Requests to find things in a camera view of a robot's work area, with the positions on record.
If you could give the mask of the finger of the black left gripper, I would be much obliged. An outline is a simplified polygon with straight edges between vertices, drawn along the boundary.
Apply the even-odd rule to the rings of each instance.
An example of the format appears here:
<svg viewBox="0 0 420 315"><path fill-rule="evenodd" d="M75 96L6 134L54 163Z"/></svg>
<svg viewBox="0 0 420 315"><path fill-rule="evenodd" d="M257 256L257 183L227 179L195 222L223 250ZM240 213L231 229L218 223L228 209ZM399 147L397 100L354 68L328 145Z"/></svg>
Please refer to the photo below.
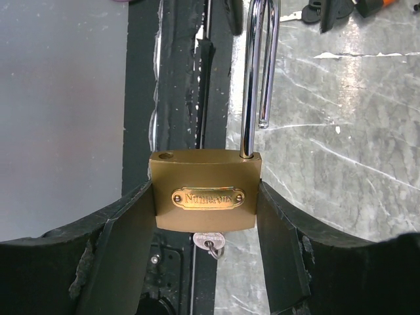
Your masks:
<svg viewBox="0 0 420 315"><path fill-rule="evenodd" d="M330 31L336 20L350 16L354 10L352 0L323 0L320 9L320 32Z"/></svg>

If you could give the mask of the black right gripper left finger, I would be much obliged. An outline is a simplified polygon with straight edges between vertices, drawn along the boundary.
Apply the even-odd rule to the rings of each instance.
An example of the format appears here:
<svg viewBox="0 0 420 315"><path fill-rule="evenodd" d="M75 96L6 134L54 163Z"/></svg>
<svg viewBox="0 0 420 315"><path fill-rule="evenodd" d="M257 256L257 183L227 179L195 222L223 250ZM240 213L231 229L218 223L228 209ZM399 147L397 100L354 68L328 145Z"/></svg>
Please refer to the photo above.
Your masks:
<svg viewBox="0 0 420 315"><path fill-rule="evenodd" d="M38 238L2 242L1 313L136 313L155 226L146 183Z"/></svg>

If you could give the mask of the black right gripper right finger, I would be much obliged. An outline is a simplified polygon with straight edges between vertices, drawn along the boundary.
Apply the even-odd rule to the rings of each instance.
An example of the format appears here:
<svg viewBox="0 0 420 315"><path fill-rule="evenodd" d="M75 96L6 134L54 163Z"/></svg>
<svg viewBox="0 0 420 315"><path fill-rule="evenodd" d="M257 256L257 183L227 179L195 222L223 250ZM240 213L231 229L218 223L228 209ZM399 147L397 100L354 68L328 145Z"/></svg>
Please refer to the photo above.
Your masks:
<svg viewBox="0 0 420 315"><path fill-rule="evenodd" d="M257 230L271 314L418 314L419 234L372 242L259 185Z"/></svg>

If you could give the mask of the small silver keys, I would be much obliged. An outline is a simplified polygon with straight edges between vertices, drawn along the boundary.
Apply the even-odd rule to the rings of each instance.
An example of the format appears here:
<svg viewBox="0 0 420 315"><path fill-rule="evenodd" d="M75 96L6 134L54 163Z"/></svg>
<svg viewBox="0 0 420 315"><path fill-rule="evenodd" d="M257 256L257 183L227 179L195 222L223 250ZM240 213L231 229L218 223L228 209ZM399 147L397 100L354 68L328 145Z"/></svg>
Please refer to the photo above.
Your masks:
<svg viewBox="0 0 420 315"><path fill-rule="evenodd" d="M207 251L216 260L219 260L224 255L226 239L221 233L194 233L193 242L200 249Z"/></svg>

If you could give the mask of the long shackle brass padlock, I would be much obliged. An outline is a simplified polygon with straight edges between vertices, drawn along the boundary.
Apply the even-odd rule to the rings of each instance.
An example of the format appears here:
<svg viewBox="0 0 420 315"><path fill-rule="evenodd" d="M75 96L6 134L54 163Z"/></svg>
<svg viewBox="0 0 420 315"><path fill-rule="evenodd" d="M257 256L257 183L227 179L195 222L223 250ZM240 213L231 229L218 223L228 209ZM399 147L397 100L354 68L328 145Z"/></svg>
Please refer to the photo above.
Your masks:
<svg viewBox="0 0 420 315"><path fill-rule="evenodd" d="M280 1L252 1L246 31L239 150L169 150L150 157L157 227L177 232L253 228L262 157L255 129L269 125Z"/></svg>

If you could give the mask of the black head key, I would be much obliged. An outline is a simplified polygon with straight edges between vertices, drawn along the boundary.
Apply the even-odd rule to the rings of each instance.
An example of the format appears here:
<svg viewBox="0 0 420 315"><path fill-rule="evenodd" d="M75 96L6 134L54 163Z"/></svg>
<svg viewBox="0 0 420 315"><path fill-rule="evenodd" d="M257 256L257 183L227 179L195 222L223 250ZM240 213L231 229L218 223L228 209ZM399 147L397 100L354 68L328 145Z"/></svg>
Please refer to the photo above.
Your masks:
<svg viewBox="0 0 420 315"><path fill-rule="evenodd" d="M289 15L281 16L280 22L288 22L292 20L301 20L305 24L317 24L321 20L321 1L310 0L308 5L303 7L301 11L295 11ZM342 20L350 16L354 10L354 1L341 1L340 9L336 15L337 20Z"/></svg>

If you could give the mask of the orange padlock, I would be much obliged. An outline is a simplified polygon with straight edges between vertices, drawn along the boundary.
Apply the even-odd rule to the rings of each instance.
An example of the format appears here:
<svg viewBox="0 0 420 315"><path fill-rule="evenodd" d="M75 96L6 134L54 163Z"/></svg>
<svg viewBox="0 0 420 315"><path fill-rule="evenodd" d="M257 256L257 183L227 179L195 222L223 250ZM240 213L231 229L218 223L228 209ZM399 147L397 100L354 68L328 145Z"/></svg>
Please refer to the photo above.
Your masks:
<svg viewBox="0 0 420 315"><path fill-rule="evenodd" d="M367 18L394 2L396 0L358 0L355 8L363 18Z"/></svg>

